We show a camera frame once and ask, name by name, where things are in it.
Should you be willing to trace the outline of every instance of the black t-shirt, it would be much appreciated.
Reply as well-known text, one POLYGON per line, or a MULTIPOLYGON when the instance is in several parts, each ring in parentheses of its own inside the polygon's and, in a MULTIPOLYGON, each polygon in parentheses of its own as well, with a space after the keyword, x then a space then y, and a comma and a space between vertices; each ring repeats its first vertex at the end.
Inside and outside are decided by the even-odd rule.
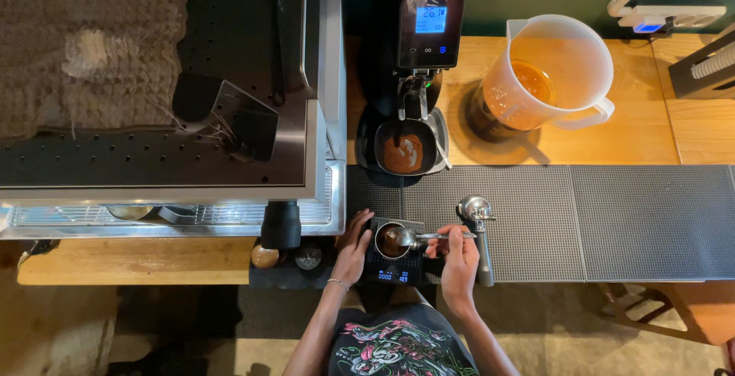
POLYGON ((449 322, 423 304, 391 307, 381 314, 340 310, 328 374, 468 376, 479 374, 449 322))

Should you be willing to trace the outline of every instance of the cloth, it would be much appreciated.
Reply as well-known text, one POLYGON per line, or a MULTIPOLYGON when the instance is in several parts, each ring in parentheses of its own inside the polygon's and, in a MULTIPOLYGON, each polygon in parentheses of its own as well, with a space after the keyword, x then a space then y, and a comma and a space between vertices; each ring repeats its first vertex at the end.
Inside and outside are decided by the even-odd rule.
POLYGON ((479 374, 449 322, 423 304, 391 306, 381 314, 340 310, 328 374, 467 376, 479 374))
POLYGON ((0 138, 170 127, 187 0, 0 0, 0 138))

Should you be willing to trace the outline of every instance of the pitcher handle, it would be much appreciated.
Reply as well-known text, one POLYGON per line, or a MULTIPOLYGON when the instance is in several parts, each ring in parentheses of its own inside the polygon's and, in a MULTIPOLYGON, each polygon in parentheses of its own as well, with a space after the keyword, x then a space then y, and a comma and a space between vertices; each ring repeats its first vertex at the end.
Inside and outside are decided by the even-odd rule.
POLYGON ((583 127, 607 122, 615 111, 615 103, 611 102, 610 99, 607 99, 606 97, 598 100, 598 102, 592 107, 597 109, 599 113, 579 119, 553 121, 551 124, 554 127, 566 130, 582 129, 583 127))

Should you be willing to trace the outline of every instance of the hand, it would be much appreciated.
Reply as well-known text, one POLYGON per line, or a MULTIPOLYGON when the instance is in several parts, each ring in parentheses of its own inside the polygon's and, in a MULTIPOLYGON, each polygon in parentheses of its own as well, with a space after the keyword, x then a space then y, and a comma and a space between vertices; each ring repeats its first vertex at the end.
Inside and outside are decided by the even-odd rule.
POLYGON ((469 232, 467 227, 447 225, 437 231, 439 234, 449 233, 449 239, 428 240, 426 254, 436 258, 444 254, 446 264, 442 271, 442 295, 449 310, 455 316, 462 317, 475 310, 472 298, 472 287, 475 285, 477 265, 480 252, 474 239, 465 239, 462 231, 469 232))
POLYGON ((336 257, 335 269, 332 278, 343 282, 346 286, 352 286, 360 276, 363 275, 365 264, 365 251, 372 238, 372 231, 365 230, 363 236, 357 239, 363 225, 374 216, 367 208, 358 212, 347 225, 347 230, 336 242, 336 248, 340 254, 336 257))

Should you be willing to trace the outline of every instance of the bracelet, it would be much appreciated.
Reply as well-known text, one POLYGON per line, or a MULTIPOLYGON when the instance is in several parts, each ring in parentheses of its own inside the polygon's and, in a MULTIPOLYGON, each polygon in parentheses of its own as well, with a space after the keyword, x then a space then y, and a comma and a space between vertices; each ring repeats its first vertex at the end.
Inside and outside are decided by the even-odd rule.
POLYGON ((345 288, 345 291, 349 291, 350 290, 350 286, 344 284, 343 282, 337 280, 336 278, 330 278, 329 280, 326 280, 327 283, 329 283, 330 281, 334 281, 335 283, 337 283, 340 286, 344 287, 345 288))

